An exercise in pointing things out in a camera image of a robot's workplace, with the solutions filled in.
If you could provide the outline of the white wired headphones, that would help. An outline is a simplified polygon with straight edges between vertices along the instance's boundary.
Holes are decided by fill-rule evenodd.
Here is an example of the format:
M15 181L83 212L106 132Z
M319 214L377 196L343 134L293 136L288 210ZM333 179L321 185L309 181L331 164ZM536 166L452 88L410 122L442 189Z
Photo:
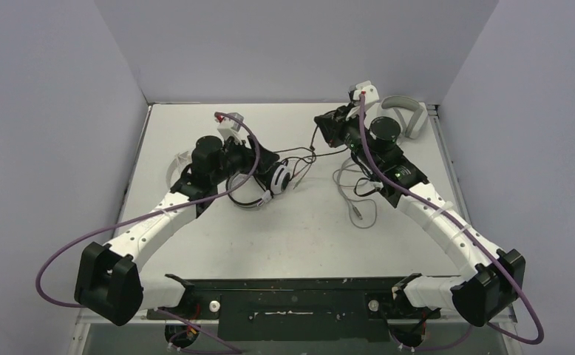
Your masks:
M191 151L177 153L166 170L166 187L171 188L179 180L183 170L191 163Z

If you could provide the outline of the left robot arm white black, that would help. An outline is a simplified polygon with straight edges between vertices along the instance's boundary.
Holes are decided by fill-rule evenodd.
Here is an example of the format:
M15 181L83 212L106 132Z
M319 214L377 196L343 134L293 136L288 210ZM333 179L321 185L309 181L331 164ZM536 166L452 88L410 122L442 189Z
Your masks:
M138 311L167 308L178 318L189 316L192 284L173 274L143 277L151 256L177 231L196 220L213 202L223 182L234 183L250 172L263 183L263 200L286 189L290 173L279 156L253 139L239 143L213 135L199 138L191 162L145 220L108 243L90 243L82 252L74 298L115 325L125 325Z

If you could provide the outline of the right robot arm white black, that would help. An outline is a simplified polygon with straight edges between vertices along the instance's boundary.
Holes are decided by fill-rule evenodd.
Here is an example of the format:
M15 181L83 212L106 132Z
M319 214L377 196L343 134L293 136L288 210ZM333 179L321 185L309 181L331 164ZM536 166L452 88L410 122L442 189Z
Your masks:
M420 226L454 263L453 277L430 277L420 273L405 277L392 287L392 306L404 317L420 308L456 311L476 327L491 319L518 299L509 282L522 285L525 259L515 249L496 246L473 229L444 200L426 175L411 163L397 144L400 124L379 116L369 127L360 127L358 116L344 118L348 107L340 106L314 118L326 143L346 146L376 183L380 177L367 160L362 143L378 170L394 184L385 183L377 191L395 209Z

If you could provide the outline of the black and white headphones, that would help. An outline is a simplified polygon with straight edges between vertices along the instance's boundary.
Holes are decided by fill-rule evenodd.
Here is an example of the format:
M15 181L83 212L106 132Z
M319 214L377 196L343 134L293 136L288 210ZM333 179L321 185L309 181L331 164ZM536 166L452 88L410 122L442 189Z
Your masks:
M291 149L283 149L275 151L274 154L279 154L283 152L292 152L296 150L305 150L308 155L305 156L290 156L275 162L267 172L257 173L251 179L257 184L257 186L262 190L262 195L250 202L242 202L237 200L232 194L227 194L229 200L235 205L242 209L258 209L264 204L269 203L275 196L282 194L286 191L287 187L290 185L294 178L299 178L299 180L294 185L294 188L304 179L306 174L309 172L313 164L316 162L318 157L326 157L331 155L337 155L341 153L331 152L317 155L316 148L314 146L314 140L316 138L319 128L316 127L313 130L312 137L310 139L309 147L299 146Z

